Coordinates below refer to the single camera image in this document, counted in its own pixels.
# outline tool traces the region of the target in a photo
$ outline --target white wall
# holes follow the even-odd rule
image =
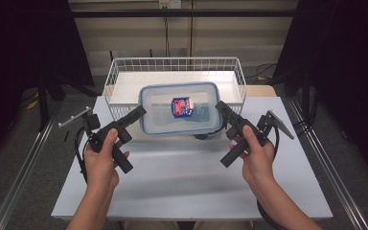
[[[182,0],[183,9],[295,9],[298,0]],[[69,0],[72,10],[158,9],[158,0]],[[241,66],[277,62],[291,18],[168,18],[172,57],[238,57]],[[114,57],[165,56],[163,18],[77,18],[94,76],[105,75]]]

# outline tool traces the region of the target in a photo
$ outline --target clear plastic container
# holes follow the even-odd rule
[[[222,126],[218,102],[218,88],[212,82],[146,86],[139,94],[139,104],[147,111],[141,128],[147,135],[214,132]]]

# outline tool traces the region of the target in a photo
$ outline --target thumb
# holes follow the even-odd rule
[[[112,128],[111,130],[109,130],[108,134],[106,135],[105,140],[103,141],[102,151],[105,152],[106,154],[111,155],[112,148],[116,142],[117,137],[118,137],[118,131],[115,128]]]
[[[255,133],[253,132],[250,126],[243,127],[243,137],[244,139],[246,139],[247,144],[250,147],[250,153],[256,152],[254,150],[256,149],[256,147],[259,147],[260,144],[258,142],[258,139],[256,138]]]

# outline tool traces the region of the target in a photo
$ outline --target power outlet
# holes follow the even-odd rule
[[[171,9],[181,9],[181,0],[171,0],[170,8]]]
[[[181,0],[159,0],[159,9],[181,9]]]
[[[170,0],[159,0],[159,9],[169,9]]]

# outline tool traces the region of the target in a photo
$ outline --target white table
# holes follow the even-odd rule
[[[257,124],[269,109],[284,120],[295,136],[280,98],[247,98],[242,116]],[[103,126],[111,121],[104,97],[97,99],[94,112]],[[130,151],[129,161],[134,168],[128,174],[118,169],[121,182],[109,207],[107,216],[110,219],[261,218],[256,198],[242,179],[242,161],[236,160],[228,169],[220,163],[229,151],[229,140],[135,143],[134,138],[122,149]],[[269,138],[275,140],[274,131]],[[273,167],[279,184],[309,217],[333,216],[298,138],[290,140],[281,132]],[[85,187],[75,159],[52,217],[70,219],[80,204]]]

